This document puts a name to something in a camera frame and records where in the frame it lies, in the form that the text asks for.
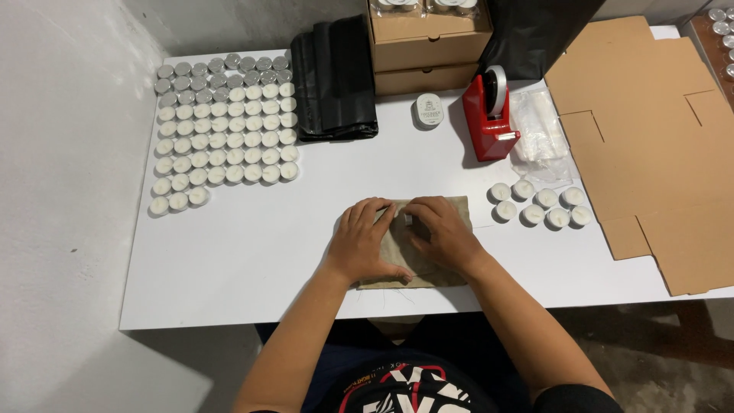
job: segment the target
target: white tabletop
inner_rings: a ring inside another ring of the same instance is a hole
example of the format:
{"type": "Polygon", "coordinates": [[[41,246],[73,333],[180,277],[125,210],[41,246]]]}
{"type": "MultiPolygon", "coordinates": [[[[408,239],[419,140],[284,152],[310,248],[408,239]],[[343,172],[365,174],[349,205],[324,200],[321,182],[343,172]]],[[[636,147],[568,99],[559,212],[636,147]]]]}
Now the white tabletop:
{"type": "MultiPolygon", "coordinates": [[[[215,56],[225,54],[165,62],[193,64],[215,56]]],[[[380,132],[374,139],[301,145],[298,179],[211,188],[207,205],[162,218],[147,211],[156,179],[155,124],[120,329],[279,320],[318,267],[340,214],[370,196],[467,195],[482,245],[545,307],[690,298],[670,297],[651,256],[614,261],[596,222],[558,232],[543,225],[526,228],[517,218],[495,223],[486,192],[492,184],[512,184],[518,176],[508,159],[476,161],[461,93],[438,93],[448,116],[430,132],[418,131],[411,121],[410,105],[417,95],[382,98],[377,104],[380,132]]],[[[582,187],[579,180],[575,185],[582,187]]],[[[695,297],[734,297],[734,287],[695,297]]],[[[466,286],[350,290],[338,317],[478,310],[466,286]]]]}

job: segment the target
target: person's left hand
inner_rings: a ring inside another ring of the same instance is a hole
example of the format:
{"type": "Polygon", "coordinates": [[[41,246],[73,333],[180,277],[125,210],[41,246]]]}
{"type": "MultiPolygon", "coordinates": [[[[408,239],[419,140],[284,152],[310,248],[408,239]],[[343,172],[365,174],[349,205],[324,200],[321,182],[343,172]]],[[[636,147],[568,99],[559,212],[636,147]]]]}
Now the person's left hand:
{"type": "Polygon", "coordinates": [[[379,257],[379,243],[390,228],[396,207],[384,198],[367,198],[347,208],[322,268],[334,271],[349,284],[385,276],[413,279],[407,268],[388,264],[379,257]],[[385,207],[387,210],[375,222],[377,211],[385,207]]]}

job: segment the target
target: hand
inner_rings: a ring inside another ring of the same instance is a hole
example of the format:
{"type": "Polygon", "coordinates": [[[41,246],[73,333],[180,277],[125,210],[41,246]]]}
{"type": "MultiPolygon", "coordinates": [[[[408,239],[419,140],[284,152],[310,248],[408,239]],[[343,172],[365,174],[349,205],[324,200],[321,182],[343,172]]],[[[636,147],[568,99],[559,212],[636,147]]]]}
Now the hand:
{"type": "Polygon", "coordinates": [[[430,242],[408,231],[408,239],[426,258],[464,277],[491,258],[461,220],[456,207],[442,196],[413,199],[402,212],[417,215],[431,231],[430,242]]]}
{"type": "Polygon", "coordinates": [[[379,243],[390,228],[395,209],[395,204],[384,198],[368,198],[347,208],[331,239],[323,268],[343,276],[349,284],[384,276],[413,279],[407,268],[379,257],[379,243]],[[377,211],[385,207],[388,209],[374,222],[377,211]]]}

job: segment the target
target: tape roll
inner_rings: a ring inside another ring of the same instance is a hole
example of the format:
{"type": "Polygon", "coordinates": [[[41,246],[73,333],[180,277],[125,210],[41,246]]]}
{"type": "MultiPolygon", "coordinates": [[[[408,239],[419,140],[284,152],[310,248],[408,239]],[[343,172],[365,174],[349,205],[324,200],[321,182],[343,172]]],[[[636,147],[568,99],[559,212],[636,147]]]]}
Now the tape roll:
{"type": "Polygon", "coordinates": [[[485,74],[489,74],[492,79],[493,90],[485,90],[484,93],[492,93],[493,96],[486,95],[487,99],[487,116],[497,116],[502,113],[502,107],[504,106],[505,91],[507,90],[507,78],[504,74],[502,66],[490,66],[484,71],[485,74]]]}

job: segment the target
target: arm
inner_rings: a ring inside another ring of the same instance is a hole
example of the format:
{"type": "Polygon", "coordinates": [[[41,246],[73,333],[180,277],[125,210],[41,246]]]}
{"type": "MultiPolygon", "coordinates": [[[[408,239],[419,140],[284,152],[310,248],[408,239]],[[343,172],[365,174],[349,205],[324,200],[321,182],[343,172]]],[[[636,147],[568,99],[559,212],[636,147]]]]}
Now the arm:
{"type": "Polygon", "coordinates": [[[461,274],[535,398],[559,384],[586,384],[612,396],[571,336],[490,256],[443,197],[416,198],[403,211],[431,231],[410,234],[425,256],[461,274]]]}
{"type": "Polygon", "coordinates": [[[233,412],[298,413],[349,285],[363,279],[411,279],[403,267],[379,259],[379,243],[395,215],[395,204],[370,198],[341,216],[324,264],[288,310],[247,374],[233,412]],[[377,222],[378,209],[387,207],[377,222]]]}

